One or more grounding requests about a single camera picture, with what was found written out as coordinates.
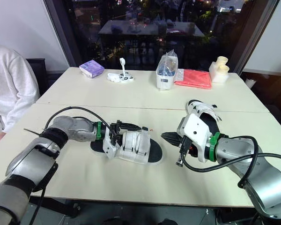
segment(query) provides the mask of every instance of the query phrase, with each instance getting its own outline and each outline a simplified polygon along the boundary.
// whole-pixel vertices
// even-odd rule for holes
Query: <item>pink towel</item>
[[[183,81],[175,81],[176,85],[211,89],[211,80],[208,72],[185,69]]]

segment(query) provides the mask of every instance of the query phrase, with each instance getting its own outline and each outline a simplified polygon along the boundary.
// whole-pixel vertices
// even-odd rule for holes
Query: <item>white wall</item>
[[[281,74],[281,0],[245,65],[244,71]]]
[[[0,44],[25,58],[45,58],[49,72],[69,67],[43,0],[0,0]]]

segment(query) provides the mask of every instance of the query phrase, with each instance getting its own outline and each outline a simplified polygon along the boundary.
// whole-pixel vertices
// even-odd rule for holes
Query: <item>white sweater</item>
[[[0,132],[7,133],[39,97],[28,62],[0,45]]]

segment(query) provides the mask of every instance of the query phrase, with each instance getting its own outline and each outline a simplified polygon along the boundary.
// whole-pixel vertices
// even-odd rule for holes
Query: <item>green ring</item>
[[[101,122],[99,121],[97,124],[97,135],[96,135],[96,139],[100,140],[101,139]]]
[[[209,160],[212,162],[216,161],[215,146],[217,144],[217,140],[218,140],[220,134],[221,134],[220,132],[216,132],[215,135],[210,138]]]

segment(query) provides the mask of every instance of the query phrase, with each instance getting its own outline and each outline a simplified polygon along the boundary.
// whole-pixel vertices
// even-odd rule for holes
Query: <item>glass window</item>
[[[83,62],[155,70],[172,49],[180,68],[230,57],[253,0],[63,0]]]

